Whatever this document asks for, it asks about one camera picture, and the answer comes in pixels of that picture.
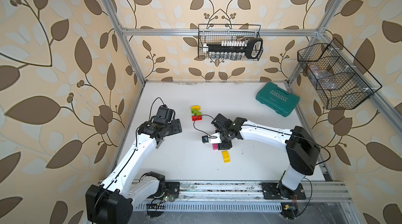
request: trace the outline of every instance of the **wire basket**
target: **wire basket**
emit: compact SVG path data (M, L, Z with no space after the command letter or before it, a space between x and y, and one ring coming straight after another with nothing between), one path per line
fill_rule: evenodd
M199 24L198 58L258 61L263 53L260 25Z
M298 62L310 80L326 109L352 110L378 91L379 81L347 50L354 60L378 84L369 85L340 54L339 41L317 43L298 51Z

